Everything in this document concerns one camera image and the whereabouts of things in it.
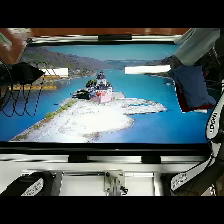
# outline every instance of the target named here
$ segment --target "black border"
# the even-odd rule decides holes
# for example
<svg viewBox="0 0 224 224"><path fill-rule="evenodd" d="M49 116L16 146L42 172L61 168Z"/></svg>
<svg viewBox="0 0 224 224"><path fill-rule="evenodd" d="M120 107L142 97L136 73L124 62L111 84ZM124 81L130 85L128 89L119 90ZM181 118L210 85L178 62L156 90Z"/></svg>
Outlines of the black border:
<svg viewBox="0 0 224 224"><path fill-rule="evenodd" d="M120 44L170 44L173 41L69 41L29 43L27 47L60 45L120 45ZM2 154L31 155L150 155L150 156L206 156L211 149L207 143L199 144L152 144L152 143L35 143L0 142Z"/></svg>

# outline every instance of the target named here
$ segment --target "sandy shore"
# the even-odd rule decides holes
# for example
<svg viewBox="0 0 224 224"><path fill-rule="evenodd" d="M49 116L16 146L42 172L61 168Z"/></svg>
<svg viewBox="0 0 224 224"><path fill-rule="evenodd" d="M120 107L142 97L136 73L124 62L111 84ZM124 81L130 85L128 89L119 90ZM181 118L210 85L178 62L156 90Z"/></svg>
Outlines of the sandy shore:
<svg viewBox="0 0 224 224"><path fill-rule="evenodd" d="M130 127L134 120L129 114L145 114L166 111L160 103L149 100L126 98L106 104L78 100L68 110L56 115L39 129L33 127L20 135L24 142L94 142L101 132L117 131Z"/></svg>

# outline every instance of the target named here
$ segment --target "robotic arm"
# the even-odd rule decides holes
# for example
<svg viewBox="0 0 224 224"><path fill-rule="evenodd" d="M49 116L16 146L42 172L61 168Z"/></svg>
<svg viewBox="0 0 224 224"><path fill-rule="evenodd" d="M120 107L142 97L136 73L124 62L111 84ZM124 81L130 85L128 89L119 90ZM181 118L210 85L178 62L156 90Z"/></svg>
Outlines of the robotic arm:
<svg viewBox="0 0 224 224"><path fill-rule="evenodd" d="M224 93L207 123L206 136L211 141L210 158L171 179L171 194L200 196L224 173Z"/></svg>

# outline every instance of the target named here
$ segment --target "computer screen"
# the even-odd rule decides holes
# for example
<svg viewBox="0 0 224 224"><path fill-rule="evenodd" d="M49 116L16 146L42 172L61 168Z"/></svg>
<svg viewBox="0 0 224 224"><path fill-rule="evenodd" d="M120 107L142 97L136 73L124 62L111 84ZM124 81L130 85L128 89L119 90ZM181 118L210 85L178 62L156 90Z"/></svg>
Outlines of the computer screen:
<svg viewBox="0 0 224 224"><path fill-rule="evenodd" d="M14 86L16 104L9 100L8 116L0 112L0 141L205 143L210 110L182 113L172 79L125 73L176 49L159 43L27 47L21 62L45 75L32 86Z"/></svg>

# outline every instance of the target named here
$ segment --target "metal clamp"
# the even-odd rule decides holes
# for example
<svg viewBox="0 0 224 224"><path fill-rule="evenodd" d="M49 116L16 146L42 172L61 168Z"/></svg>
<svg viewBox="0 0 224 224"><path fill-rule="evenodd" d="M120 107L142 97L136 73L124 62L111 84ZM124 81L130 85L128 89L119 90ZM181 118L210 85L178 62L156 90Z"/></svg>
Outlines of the metal clamp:
<svg viewBox="0 0 224 224"><path fill-rule="evenodd" d="M107 196L126 195L128 189L125 188L125 175L122 170L105 171L104 190Z"/></svg>

